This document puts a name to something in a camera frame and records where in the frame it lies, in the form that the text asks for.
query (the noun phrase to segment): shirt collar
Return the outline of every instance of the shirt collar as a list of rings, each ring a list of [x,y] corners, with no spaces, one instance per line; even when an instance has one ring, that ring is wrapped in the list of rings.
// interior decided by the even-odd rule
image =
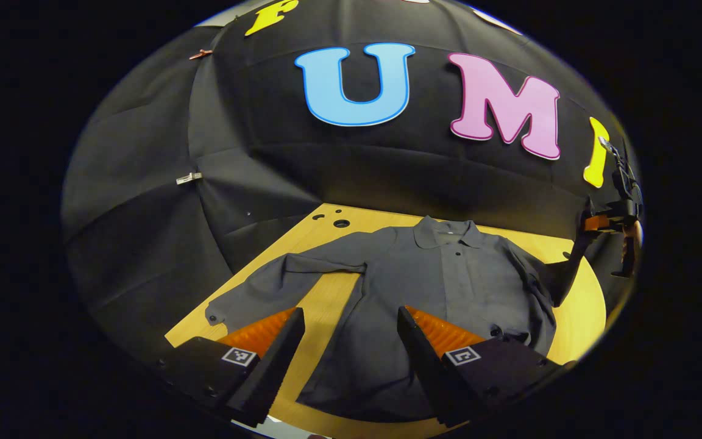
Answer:
[[[484,241],[484,236],[478,231],[476,223],[472,220],[467,221],[435,221],[429,215],[423,217],[417,225],[413,227],[413,237],[416,239],[416,244],[421,248],[438,247],[438,240],[435,239],[435,231],[437,230],[452,231],[455,234],[463,234],[460,241],[473,248],[480,248],[481,242]]]

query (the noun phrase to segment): black background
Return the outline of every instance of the black background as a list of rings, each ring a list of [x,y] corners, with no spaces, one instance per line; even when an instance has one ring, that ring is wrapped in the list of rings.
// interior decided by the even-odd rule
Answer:
[[[0,433],[231,437],[97,330],[74,298],[58,221],[95,106],[153,50],[229,6],[0,2]],[[575,67],[625,123],[649,222],[639,291],[618,324],[488,433],[702,437],[702,3],[476,6]]]

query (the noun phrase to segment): metal clip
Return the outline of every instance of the metal clip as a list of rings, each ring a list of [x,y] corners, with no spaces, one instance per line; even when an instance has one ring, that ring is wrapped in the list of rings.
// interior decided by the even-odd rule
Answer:
[[[202,178],[202,173],[189,173],[189,175],[187,175],[186,177],[181,177],[175,180],[175,183],[184,184],[193,180],[199,180],[200,178]]]
[[[210,55],[211,53],[213,53],[213,51],[212,51],[212,50],[204,50],[204,49],[200,49],[200,52],[199,52],[199,53],[197,53],[197,55],[193,55],[193,56],[192,56],[192,58],[189,58],[189,59],[197,59],[197,58],[202,58],[203,56],[208,56],[208,55]]]

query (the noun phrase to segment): black fabric backdrop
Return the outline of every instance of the black fabric backdrop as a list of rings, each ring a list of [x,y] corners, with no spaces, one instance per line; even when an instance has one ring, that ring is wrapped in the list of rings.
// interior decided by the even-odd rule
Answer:
[[[254,12],[188,30],[134,67],[92,114],[69,164],[62,219],[73,277],[101,327],[142,361],[170,348],[164,333],[322,202],[574,238],[587,195],[598,207],[618,198],[610,156],[602,188],[582,178],[590,116],[629,146],[640,178],[620,123],[578,73],[466,5],[301,0],[243,37]],[[406,110],[371,127],[310,114],[294,59],[348,48],[344,92],[367,101],[380,86],[362,49],[380,41],[417,48]],[[190,61],[200,48],[214,54]],[[506,145],[497,130],[483,142],[451,133],[463,99],[451,52],[495,62],[513,90],[528,75],[555,86],[560,159]],[[496,127],[491,114],[487,122]],[[175,185],[193,171],[203,179]],[[624,286],[609,275],[620,248],[620,237],[604,236],[587,255],[609,312]]]
[[[122,72],[223,7],[0,3],[0,434],[240,436],[127,361],[75,301],[59,239],[61,183],[88,115]],[[553,48],[618,112],[649,215],[637,292],[607,336],[465,437],[702,437],[702,4],[480,8]]]

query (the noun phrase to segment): black cloth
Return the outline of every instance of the black cloth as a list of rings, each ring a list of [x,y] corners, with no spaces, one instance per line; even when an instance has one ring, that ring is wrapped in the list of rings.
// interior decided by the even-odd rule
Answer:
[[[508,334],[548,353],[556,322],[538,281],[544,264],[472,220],[351,233],[268,262],[212,300],[211,324],[238,330],[295,306],[322,273],[362,273],[297,402],[370,422],[434,417],[396,330],[411,305],[485,338]]]

